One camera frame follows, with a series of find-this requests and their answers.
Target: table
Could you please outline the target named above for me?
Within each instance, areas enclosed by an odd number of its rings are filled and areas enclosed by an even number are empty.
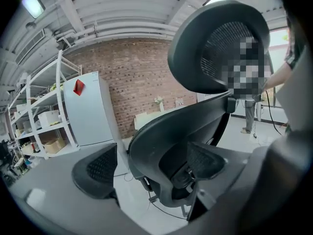
[[[117,207],[113,199],[90,198],[72,181],[71,172],[74,165],[107,145],[110,143],[89,145],[81,147],[77,152],[42,161],[22,176],[10,191],[22,199],[25,199],[32,189],[44,191],[44,200],[37,204],[35,209],[53,223],[77,234],[105,234],[112,226],[120,227],[120,234],[125,226],[131,227],[133,231],[140,231]]]
[[[134,125],[135,125],[135,130],[139,130],[140,128],[142,128],[144,125],[146,125],[147,123],[149,123],[150,121],[152,121],[153,119],[156,119],[162,115],[165,115],[167,113],[182,109],[186,106],[178,106],[166,111],[162,111],[162,112],[152,112],[150,114],[147,114],[146,112],[141,113],[141,114],[137,114],[135,115],[134,118]]]

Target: ceiling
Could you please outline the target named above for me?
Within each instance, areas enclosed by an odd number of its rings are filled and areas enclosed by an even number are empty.
[[[71,51],[95,42],[130,37],[171,40],[182,22],[208,0],[40,0],[37,19],[20,6],[0,39],[0,112],[23,72],[49,62],[59,49]],[[238,0],[263,13],[270,28],[286,25],[280,0]],[[35,28],[26,29],[34,22]],[[38,32],[45,37],[17,65],[17,56]]]

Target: person's leg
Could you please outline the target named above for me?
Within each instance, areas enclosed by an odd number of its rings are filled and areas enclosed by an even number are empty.
[[[245,101],[245,110],[246,110],[246,128],[242,131],[242,133],[250,134],[254,122],[254,109],[255,102],[254,101]]]

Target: white box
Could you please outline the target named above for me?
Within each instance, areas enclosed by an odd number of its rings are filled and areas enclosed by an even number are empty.
[[[16,106],[16,109],[18,112],[22,112],[22,111],[26,110],[26,107],[27,107],[27,104],[18,104]]]
[[[30,121],[29,121],[29,120],[23,122],[23,128],[24,128],[24,131],[25,131],[26,133],[31,133],[31,132],[32,132],[32,129],[31,129],[31,125],[30,125]]]
[[[40,125],[42,128],[47,128],[54,122],[59,122],[59,110],[43,112],[38,115]]]
[[[16,129],[15,130],[15,136],[18,138],[22,134],[23,131],[24,130]]]
[[[14,112],[14,119],[18,119],[20,114],[18,112]]]

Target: metal shelf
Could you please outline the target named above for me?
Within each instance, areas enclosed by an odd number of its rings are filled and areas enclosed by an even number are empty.
[[[25,114],[27,114],[27,109],[22,111],[19,114],[19,117],[11,122],[11,125],[13,125],[13,124],[15,124],[17,122],[20,122],[20,121],[25,121],[26,119],[28,119],[28,114],[27,115],[25,115]]]
[[[47,153],[47,155],[48,155],[48,157],[52,158],[52,157],[57,157],[57,156],[65,155],[68,153],[72,153],[72,152],[78,151],[79,149],[80,149],[79,147],[73,148],[71,146],[71,144],[69,143],[64,148],[62,148],[59,152],[57,152],[55,154]]]
[[[25,152],[25,151],[23,151],[22,153],[23,153],[24,155],[27,155],[27,156],[42,157],[42,158],[45,157],[45,152],[44,152],[44,151],[40,151],[40,152],[38,152],[38,153]]]
[[[52,86],[55,83],[55,74],[57,68],[57,61],[55,60],[40,72],[38,72],[31,80],[30,84],[38,86]],[[75,75],[79,75],[79,67],[72,64],[65,58],[61,60],[61,72],[66,79],[70,79]]]
[[[68,125],[69,122],[67,121],[66,123],[58,123],[58,124],[55,124],[55,125],[52,125],[52,126],[49,126],[49,127],[46,127],[46,128],[42,128],[42,129],[39,129],[36,131],[37,134],[40,134],[40,133],[44,133],[44,132],[47,132],[47,131],[52,131],[52,130],[56,130],[56,129],[60,129],[60,128],[64,128],[64,126]],[[23,136],[19,136],[18,138],[16,139],[24,139],[24,138],[28,138],[28,137],[31,137],[33,136],[34,134],[31,132],[31,133],[27,133]]]
[[[28,138],[33,136],[34,139],[37,142],[38,147],[40,148],[39,153],[24,153],[28,156],[35,156],[35,157],[44,157],[45,159],[48,159],[49,157],[55,157],[60,156],[63,154],[71,153],[74,151],[79,150],[79,147],[77,147],[77,144],[75,143],[75,140],[72,136],[72,133],[69,129],[69,122],[66,119],[65,111],[63,109],[63,91],[61,90],[62,82],[65,82],[73,77],[79,76],[82,72],[81,66],[78,67],[75,64],[71,63],[67,59],[65,59],[62,56],[63,52],[60,50],[58,54],[58,58],[45,66],[43,69],[41,69],[37,74],[35,75],[29,75],[27,77],[26,86],[22,88],[22,90],[17,94],[17,96],[14,98],[12,103],[10,104],[10,109],[15,106],[16,104],[22,103],[22,100],[27,101],[27,110],[21,112],[21,115],[12,121],[10,119],[11,125],[14,126],[14,124],[18,121],[22,121],[26,119],[26,114],[28,113],[30,125],[32,128],[32,133],[25,134],[23,136],[20,136],[16,138],[15,140],[21,140],[24,138]],[[50,87],[55,84],[56,88],[53,91],[49,91]],[[39,98],[36,102],[32,102],[32,98],[38,97],[44,95],[43,97]],[[49,126],[47,128],[43,129],[36,129],[36,124],[34,121],[34,116],[37,114],[45,111],[45,107],[58,105],[59,112],[61,116],[61,123]],[[61,151],[59,151],[57,154],[47,154],[41,139],[39,137],[39,134],[57,130],[60,128],[64,128],[64,131],[67,135],[69,144],[64,147]]]
[[[31,137],[33,136],[34,134],[31,132],[31,133],[27,133],[23,136],[19,136],[18,138],[16,138],[17,140],[20,140],[20,139],[24,139],[24,138],[28,138],[28,137]]]
[[[57,103],[58,103],[57,91],[54,90],[54,91],[51,91],[48,94],[44,95],[43,97],[41,97],[35,103],[33,103],[31,105],[31,108],[55,105]]]
[[[37,134],[44,133],[44,132],[47,132],[47,131],[56,130],[56,129],[60,129],[60,128],[63,128],[67,124],[69,124],[69,122],[58,123],[58,124],[55,124],[55,125],[43,128],[43,129],[39,129],[39,130],[37,130]]]
[[[37,86],[31,86],[30,90],[30,96],[36,97],[39,94],[42,94],[42,92],[45,91],[45,88],[43,87],[37,87]],[[9,106],[9,109],[16,107],[17,104],[22,104],[23,100],[26,101],[26,85],[21,89],[21,91],[15,96],[12,103]]]

